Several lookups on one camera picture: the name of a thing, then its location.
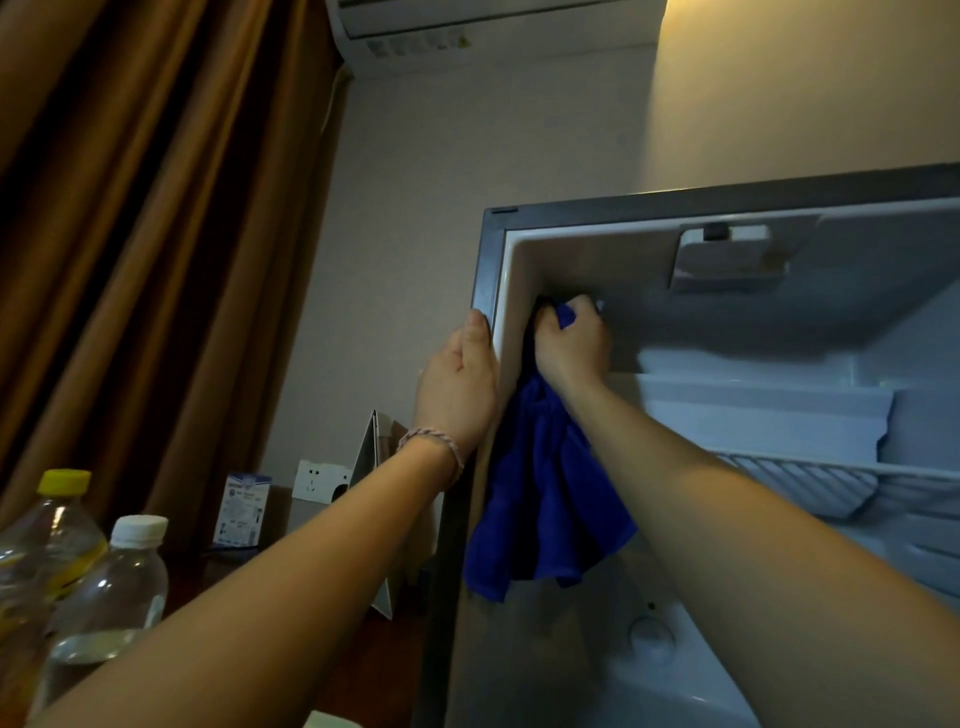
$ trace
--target mini fridge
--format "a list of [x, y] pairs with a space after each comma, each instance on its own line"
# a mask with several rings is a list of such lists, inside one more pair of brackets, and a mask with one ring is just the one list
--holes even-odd
[[[960, 164], [488, 209], [501, 407], [537, 296], [611, 384], [960, 609]], [[756, 726], [637, 536], [576, 587], [464, 586], [492, 433], [447, 494], [417, 728]]]

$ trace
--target braided bracelet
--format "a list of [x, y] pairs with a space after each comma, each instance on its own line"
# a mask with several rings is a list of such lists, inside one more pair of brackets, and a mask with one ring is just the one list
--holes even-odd
[[448, 448], [450, 448], [450, 452], [453, 453], [453, 457], [455, 457], [457, 460], [457, 472], [453, 475], [453, 482], [457, 482], [457, 480], [460, 479], [460, 475], [463, 474], [463, 471], [464, 471], [464, 458], [460, 454], [460, 448], [457, 447], [456, 441], [454, 441], [454, 439], [450, 437], [448, 434], [446, 434], [445, 432], [441, 432], [438, 429], [434, 429], [433, 427], [415, 427], [414, 429], [409, 430], [407, 434], [405, 434], [403, 437], [400, 438], [399, 445], [396, 446], [396, 451], [400, 452], [403, 449], [404, 445], [409, 443], [412, 439], [414, 439], [418, 435], [426, 435], [427, 437], [432, 437], [434, 440], [439, 440], [440, 442], [444, 443], [444, 445], [446, 445]]

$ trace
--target white air conditioner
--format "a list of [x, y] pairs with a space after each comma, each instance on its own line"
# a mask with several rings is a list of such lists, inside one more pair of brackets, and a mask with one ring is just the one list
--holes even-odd
[[666, 0], [325, 0], [358, 78], [656, 43]]

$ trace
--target tent card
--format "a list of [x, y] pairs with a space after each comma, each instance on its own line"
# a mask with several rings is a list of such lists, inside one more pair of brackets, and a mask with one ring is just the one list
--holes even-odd
[[213, 536], [216, 546], [256, 546], [263, 526], [271, 479], [267, 475], [231, 473], [227, 476], [220, 517]]

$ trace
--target white wall socket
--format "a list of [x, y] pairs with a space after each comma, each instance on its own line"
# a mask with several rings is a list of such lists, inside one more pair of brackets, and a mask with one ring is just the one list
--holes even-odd
[[345, 491], [353, 470], [342, 465], [301, 460], [294, 480], [293, 496], [316, 503], [332, 503], [337, 490]]

